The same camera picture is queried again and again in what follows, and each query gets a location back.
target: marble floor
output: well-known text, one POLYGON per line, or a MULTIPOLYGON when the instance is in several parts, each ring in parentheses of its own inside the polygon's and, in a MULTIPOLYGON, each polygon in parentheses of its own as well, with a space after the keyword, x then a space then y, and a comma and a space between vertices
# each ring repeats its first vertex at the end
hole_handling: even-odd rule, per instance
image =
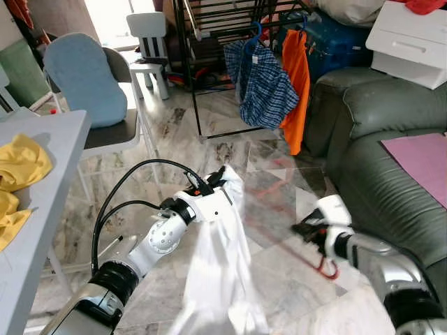
MULTIPOLYGON (((365 277, 342 263, 339 278, 329 281, 312 268, 319 261, 316 248, 304 244, 289 230, 313 210, 319 197, 336 193, 325 176, 323 162, 306 153, 289 156, 280 131, 258 131, 201 143, 187 92, 171 88, 170 99, 160 101, 144 91, 145 110, 162 158, 188 165, 201 175, 228 163, 243 178, 243 222, 252 254, 251 272, 271 334, 394 334, 365 277)), ((244 128, 233 94, 227 91, 198 97, 204 133, 244 128)), ((51 107, 51 103, 44 105, 41 113, 51 107)), ((132 149, 80 162, 93 201, 85 201, 76 177, 53 242, 65 265, 89 261, 91 232, 102 202, 132 165, 147 158, 141 137, 139 145, 132 149)), ((180 170, 158 166, 157 171, 164 197, 186 185, 180 170)), ((112 204, 131 199, 159 201, 151 169, 143 167, 129 178, 112 204)), ((123 209, 105 226, 101 245, 119 235, 145 234, 153 222, 153 213, 141 207, 123 209)), ((116 334, 166 334, 182 307, 197 234, 198 226, 190 226, 178 249, 163 258, 137 287, 116 334)), ((76 289, 89 279, 89 272, 69 274, 68 278, 76 289)), ((38 326, 44 325, 67 298, 55 277, 42 278, 28 321, 28 334, 38 334, 38 326)))

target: plaid boxer shorts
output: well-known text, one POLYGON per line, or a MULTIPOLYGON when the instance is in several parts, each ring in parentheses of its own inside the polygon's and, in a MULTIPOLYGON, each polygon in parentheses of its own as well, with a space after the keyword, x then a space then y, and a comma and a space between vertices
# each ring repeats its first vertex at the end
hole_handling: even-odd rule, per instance
POLYGON ((240 116, 250 126, 276 129, 298 104, 298 95, 270 49, 256 44, 253 55, 247 56, 244 46, 245 41, 238 40, 224 48, 240 116))

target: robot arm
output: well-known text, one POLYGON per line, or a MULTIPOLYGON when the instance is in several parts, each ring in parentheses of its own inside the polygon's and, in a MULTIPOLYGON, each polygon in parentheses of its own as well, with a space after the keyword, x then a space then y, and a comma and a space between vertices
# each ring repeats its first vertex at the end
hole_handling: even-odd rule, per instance
POLYGON ((353 231, 342 199, 320 199, 318 208, 292 229, 333 260, 348 260, 366 275, 385 306, 397 335, 445 335, 447 320, 429 279, 394 246, 353 231))
POLYGON ((222 179, 225 167, 211 174, 212 193, 201 195, 196 183, 166 199, 159 220, 138 243, 137 237, 123 238, 98 272, 79 289, 41 335, 109 335, 124 312, 124 307, 138 283, 156 262, 172 253, 193 221, 213 221, 234 215, 231 197, 222 179))

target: black cable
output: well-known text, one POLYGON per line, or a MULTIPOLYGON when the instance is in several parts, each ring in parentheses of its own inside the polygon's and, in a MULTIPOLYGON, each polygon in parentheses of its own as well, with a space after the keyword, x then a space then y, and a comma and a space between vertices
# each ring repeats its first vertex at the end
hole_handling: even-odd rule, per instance
POLYGON ((104 218, 99 221, 98 224, 95 223, 94 232, 93 232, 93 239, 91 242, 91 265, 92 265, 92 277, 94 276, 93 273, 93 264, 95 263, 96 272, 98 271, 98 245, 99 245, 99 235, 101 233, 101 230, 103 229, 105 223, 107 220, 115 214, 117 211, 122 209, 123 207, 129 206, 131 204, 143 204, 145 206, 151 207, 153 209, 160 209, 160 207, 156 206, 155 204, 152 204, 151 202, 143 201, 143 200, 131 200, 126 201, 121 204, 119 204, 116 207, 113 207, 105 216, 104 218))
MULTIPOLYGON (((180 163, 174 162, 174 161, 169 161, 167 159, 149 159, 147 161, 143 161, 140 162, 136 165, 134 165, 128 172, 126 172, 126 174, 117 182, 117 184, 113 187, 113 189, 111 190, 111 192, 109 193, 109 195, 107 196, 107 198, 105 199, 103 206, 101 207, 99 213, 98 213, 98 217, 96 218, 96 222, 95 222, 95 226, 93 229, 93 239, 91 242, 91 275, 94 276, 95 273, 98 271, 98 241, 99 241, 99 235, 101 233, 101 228, 104 226, 103 222, 103 217, 104 217, 104 212, 105 209, 107 208, 107 206, 109 205, 112 197, 115 195, 115 193, 118 191, 118 188, 126 181, 126 179, 138 168, 140 168, 141 166, 144 166, 146 164, 150 164, 150 163, 165 163, 165 164, 170 164, 170 165, 174 165, 177 166, 178 168, 181 168, 183 170, 185 170, 186 172, 188 172, 192 177, 194 177, 196 179, 197 182, 197 187, 200 190, 200 192, 203 195, 208 195, 213 193, 212 188, 207 185, 203 179, 201 179, 198 174, 196 174, 192 169, 190 169, 189 167, 182 165, 180 163)), ((155 209, 159 209, 160 207, 151 204, 150 202, 145 202, 145 205, 150 206, 152 208, 155 209)), ((108 214, 106 214, 107 218, 109 218, 113 213, 115 213, 116 211, 118 211, 119 209, 121 209, 122 207, 119 207, 121 205, 118 205, 117 207, 115 207, 114 209, 112 209, 108 214)))

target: blue hanger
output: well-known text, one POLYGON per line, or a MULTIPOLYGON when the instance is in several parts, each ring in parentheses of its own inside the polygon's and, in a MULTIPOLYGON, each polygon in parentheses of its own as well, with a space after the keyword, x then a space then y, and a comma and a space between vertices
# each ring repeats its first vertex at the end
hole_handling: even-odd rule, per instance
POLYGON ((245 43, 244 52, 247 56, 251 56, 253 54, 256 44, 258 44, 258 39, 261 37, 261 35, 263 33, 263 28, 261 26, 261 23, 253 22, 252 25, 258 27, 258 35, 254 36, 253 38, 248 40, 247 43, 245 43))
POLYGON ((307 26, 307 15, 303 14, 302 15, 302 28, 300 29, 300 34, 298 35, 298 39, 301 39, 302 32, 306 31, 306 26, 307 26))

